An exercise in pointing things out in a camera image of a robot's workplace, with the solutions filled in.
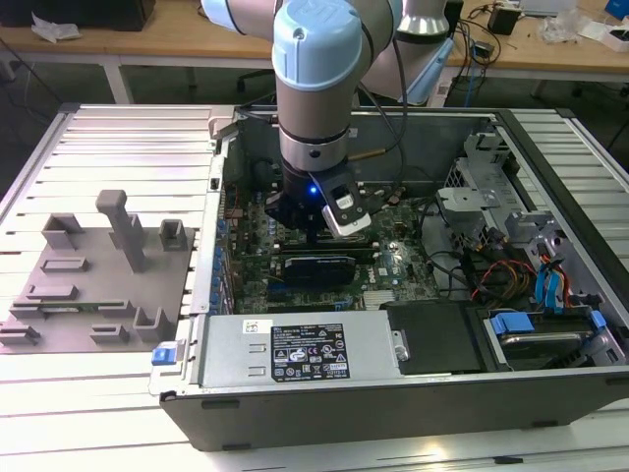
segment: motherboard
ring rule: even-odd
[[[417,200],[396,201],[358,235],[339,240],[323,231],[312,245],[264,213],[266,194],[241,197],[239,205],[229,194],[225,205],[233,313],[377,310],[438,296],[414,225]],[[317,275],[314,265],[323,262]]]

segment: floor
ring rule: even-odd
[[[37,64],[35,71],[63,101],[113,102],[98,66]],[[246,91],[238,93],[236,80],[246,72],[249,71],[197,69],[199,86],[190,90],[184,69],[125,68],[137,103],[240,103],[273,90],[274,80],[269,76],[249,81]],[[629,119],[629,102],[619,93],[622,84],[582,84],[580,96],[574,96],[574,83],[549,82],[539,99],[530,95],[533,86],[532,81],[487,79],[473,93],[471,106],[568,108],[604,146]],[[468,87],[467,84],[458,87],[451,92],[446,105],[463,106]],[[30,112],[24,108],[25,103],[31,107]],[[44,121],[41,115],[53,117],[56,109],[55,99],[33,76],[29,79],[25,67],[19,67],[16,79],[0,89],[0,197],[43,135],[46,127],[41,124]],[[629,130],[616,141],[611,153],[625,168],[629,167]]]

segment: desk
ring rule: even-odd
[[[485,0],[466,0],[462,17]],[[603,22],[606,0],[580,0],[583,15]],[[479,15],[474,21],[486,27],[489,13]],[[538,36],[540,19],[520,20],[509,36],[500,35],[502,52],[495,64],[486,71],[488,77],[505,79],[535,79],[539,81],[624,82],[629,80],[629,54],[617,53],[597,41],[581,38],[579,43],[545,44]],[[495,40],[475,26],[471,26],[472,38],[495,45]],[[463,37],[456,34],[456,46],[447,67],[439,80],[437,91],[430,106],[443,106],[450,83],[463,64],[465,47]]]
[[[82,38],[52,44],[29,28],[0,28],[2,37],[28,62],[102,66],[116,103],[133,103],[120,67],[179,66],[270,69],[268,42],[210,23],[198,0],[157,0],[142,31],[81,28]],[[0,61],[15,57],[0,48]]]
[[[463,15],[486,0],[467,0]],[[133,97],[123,65],[228,67],[267,69],[270,44],[217,27],[197,13],[197,0],[157,0],[150,20],[139,32],[81,29],[84,37],[49,43],[26,28],[0,28],[0,37],[26,61],[98,64],[103,67],[117,103],[132,103]],[[602,20],[605,0],[581,0],[584,14]],[[488,14],[476,21],[486,25]],[[544,44],[537,35],[539,20],[521,20],[510,36],[501,36],[502,53],[488,70],[489,77],[623,82],[629,80],[629,54],[615,53],[590,39],[579,44]],[[490,37],[473,27],[475,39]],[[463,41],[443,71],[430,105],[443,106],[449,84],[463,63]],[[0,50],[0,61],[15,58]]]

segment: open computer chassis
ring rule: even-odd
[[[355,113],[351,153],[390,139],[380,120]],[[372,228],[309,252],[263,212],[276,129],[238,120],[212,164],[194,320],[155,351],[151,392],[208,451],[550,427],[629,396],[629,274],[593,223],[629,201],[627,176],[574,123],[413,111],[408,172]],[[350,164],[366,198],[395,159]],[[314,265],[292,286],[295,264],[330,258],[350,264],[341,286]]]

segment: warning label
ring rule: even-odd
[[[272,327],[271,366],[276,382],[349,379],[343,324]]]

